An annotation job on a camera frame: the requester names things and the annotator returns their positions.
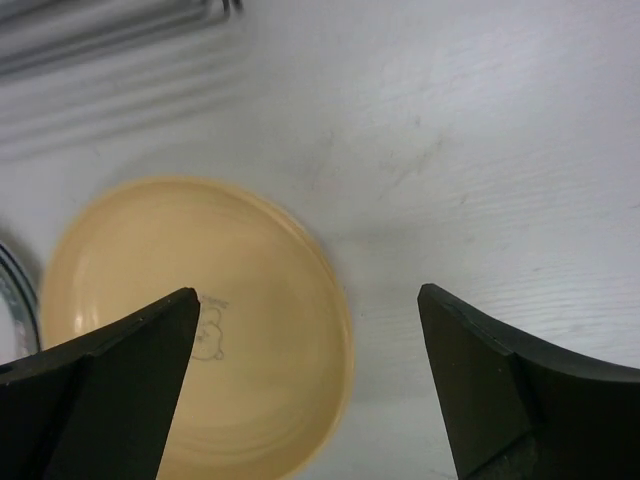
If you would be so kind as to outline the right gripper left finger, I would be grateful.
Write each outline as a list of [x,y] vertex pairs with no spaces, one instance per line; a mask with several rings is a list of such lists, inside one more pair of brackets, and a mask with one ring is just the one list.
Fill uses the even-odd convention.
[[200,313],[181,288],[1,367],[4,479],[153,479]]

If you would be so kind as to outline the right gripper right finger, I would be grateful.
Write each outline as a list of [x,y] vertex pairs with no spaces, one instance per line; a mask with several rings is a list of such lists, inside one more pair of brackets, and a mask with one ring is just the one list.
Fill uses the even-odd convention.
[[544,341],[435,284],[417,303],[459,478],[638,478],[638,369]]

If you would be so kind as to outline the teal banded lettered plate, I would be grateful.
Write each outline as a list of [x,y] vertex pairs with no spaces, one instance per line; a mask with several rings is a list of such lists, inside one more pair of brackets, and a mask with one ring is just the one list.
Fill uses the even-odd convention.
[[1,363],[40,350],[35,285],[19,256],[1,240]]

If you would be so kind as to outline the yellow plate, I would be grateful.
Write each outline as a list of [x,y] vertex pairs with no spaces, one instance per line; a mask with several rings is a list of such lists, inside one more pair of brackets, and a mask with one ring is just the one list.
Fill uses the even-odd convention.
[[287,479],[335,432],[354,345],[347,300],[313,238],[277,206],[196,177],[151,177],[94,201],[40,291],[43,345],[182,287],[198,330],[158,475]]

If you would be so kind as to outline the metal wire dish rack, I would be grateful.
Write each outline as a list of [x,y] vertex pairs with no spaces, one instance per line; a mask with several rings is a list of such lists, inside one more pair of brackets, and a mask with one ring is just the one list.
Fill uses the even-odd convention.
[[30,76],[224,24],[242,1],[3,1],[1,76]]

